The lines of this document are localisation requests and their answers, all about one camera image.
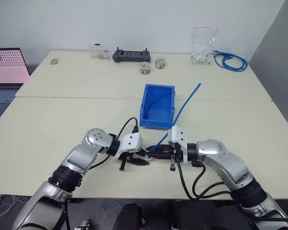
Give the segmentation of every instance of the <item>blue storage box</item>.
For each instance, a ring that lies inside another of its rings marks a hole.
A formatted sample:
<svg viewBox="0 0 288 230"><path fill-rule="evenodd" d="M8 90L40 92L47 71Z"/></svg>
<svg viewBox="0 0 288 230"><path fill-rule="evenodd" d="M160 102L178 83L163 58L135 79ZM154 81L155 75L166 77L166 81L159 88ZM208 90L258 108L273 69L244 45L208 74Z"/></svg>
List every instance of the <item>blue storage box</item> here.
<svg viewBox="0 0 288 230"><path fill-rule="evenodd" d="M140 126L171 128L174 117L175 87L146 84L141 104Z"/></svg>

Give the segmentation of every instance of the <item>laptop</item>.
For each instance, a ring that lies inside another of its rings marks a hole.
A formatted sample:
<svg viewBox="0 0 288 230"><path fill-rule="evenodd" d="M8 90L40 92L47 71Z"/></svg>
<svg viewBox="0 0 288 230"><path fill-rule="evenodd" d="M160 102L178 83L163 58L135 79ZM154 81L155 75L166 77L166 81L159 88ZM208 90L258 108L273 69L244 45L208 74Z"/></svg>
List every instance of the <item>laptop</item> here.
<svg viewBox="0 0 288 230"><path fill-rule="evenodd" d="M29 72L21 50L0 48L0 116L28 78Z"/></svg>

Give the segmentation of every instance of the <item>white table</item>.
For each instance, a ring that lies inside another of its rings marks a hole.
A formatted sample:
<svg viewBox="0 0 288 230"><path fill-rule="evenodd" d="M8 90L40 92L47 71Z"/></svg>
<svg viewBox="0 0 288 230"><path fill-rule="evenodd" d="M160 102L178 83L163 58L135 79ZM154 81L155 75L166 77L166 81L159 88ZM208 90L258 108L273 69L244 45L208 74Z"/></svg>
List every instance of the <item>white table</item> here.
<svg viewBox="0 0 288 230"><path fill-rule="evenodd" d="M156 69L159 55L151 55L151 73L141 75L139 63L91 59L88 52L51 51L17 96L142 99L149 83L174 85L175 99L185 100L201 82L192 100L271 101L250 67L236 73L215 63L193 65L189 54L161 54L166 57L166 68ZM50 64L53 58L59 58L58 64ZM228 63L240 64L236 59Z"/></svg>
<svg viewBox="0 0 288 230"><path fill-rule="evenodd" d="M183 101L175 103L180 108ZM16 98L0 118L0 194L32 195L88 129L118 133L129 117L139 117L140 104L141 100L124 99ZM222 141L272 197L288 198L288 124L273 102L190 101L177 125L187 133L188 142ZM131 124L125 134L132 128ZM140 133L144 145L150 146L165 132L141 128ZM108 160L88 172L75 197L186 198L169 161L126 164L124 172L119 166ZM182 169L190 189L201 169ZM198 192L218 181L207 169Z"/></svg>

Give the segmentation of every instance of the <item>small round container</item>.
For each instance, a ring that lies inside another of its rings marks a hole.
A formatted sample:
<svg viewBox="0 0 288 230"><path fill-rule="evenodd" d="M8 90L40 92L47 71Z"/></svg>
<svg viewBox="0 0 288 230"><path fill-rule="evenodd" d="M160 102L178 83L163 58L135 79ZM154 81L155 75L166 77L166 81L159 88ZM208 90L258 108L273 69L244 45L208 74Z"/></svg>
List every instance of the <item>small round container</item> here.
<svg viewBox="0 0 288 230"><path fill-rule="evenodd" d="M166 65L165 57L156 57L155 58L155 67L157 69L164 69Z"/></svg>
<svg viewBox="0 0 288 230"><path fill-rule="evenodd" d="M150 63L147 61L143 61L140 63L140 73L143 75L147 75L150 73Z"/></svg>

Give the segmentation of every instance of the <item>game controller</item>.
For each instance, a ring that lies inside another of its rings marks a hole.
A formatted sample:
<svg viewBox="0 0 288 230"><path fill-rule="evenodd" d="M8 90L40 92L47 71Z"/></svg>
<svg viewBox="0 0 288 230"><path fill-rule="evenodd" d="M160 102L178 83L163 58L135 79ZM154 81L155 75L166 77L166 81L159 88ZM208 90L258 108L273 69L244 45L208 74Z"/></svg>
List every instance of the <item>game controller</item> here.
<svg viewBox="0 0 288 230"><path fill-rule="evenodd" d="M124 51L117 47L117 50L112 55L113 61L119 63L120 61L131 62L150 62L150 54L147 48L143 51Z"/></svg>

